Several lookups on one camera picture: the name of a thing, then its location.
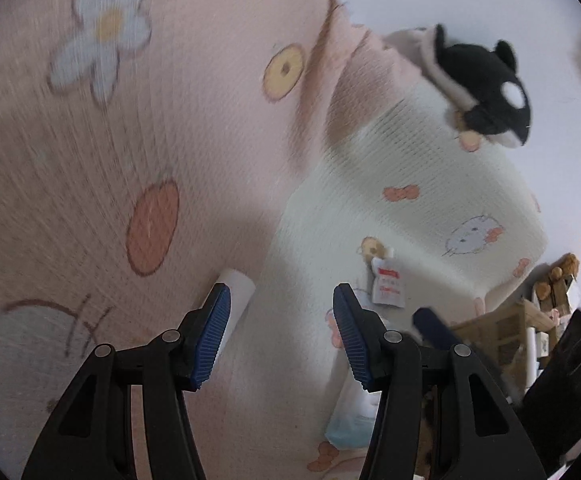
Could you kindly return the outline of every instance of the white tube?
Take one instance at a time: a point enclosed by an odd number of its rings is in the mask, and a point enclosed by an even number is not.
[[[535,327],[526,329],[526,387],[530,388],[537,379],[537,347],[535,345]]]
[[[219,357],[235,330],[237,321],[242,317],[248,302],[253,297],[254,283],[247,275],[235,269],[222,270],[216,283],[224,283],[230,289],[230,317],[228,318],[226,330],[224,330],[224,337],[221,339],[221,344],[217,352],[217,356]]]

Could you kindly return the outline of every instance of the orca plush toy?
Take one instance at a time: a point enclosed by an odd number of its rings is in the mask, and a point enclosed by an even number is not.
[[[427,75],[459,108],[466,129],[508,148],[526,143],[531,106],[509,43],[499,41],[493,51],[445,46],[444,28],[437,25],[424,31],[420,48]]]

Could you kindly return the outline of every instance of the cartoon cat face print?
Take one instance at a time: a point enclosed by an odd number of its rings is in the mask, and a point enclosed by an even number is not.
[[[475,216],[459,226],[446,241],[446,254],[470,254],[484,250],[504,233],[504,228],[490,216]]]

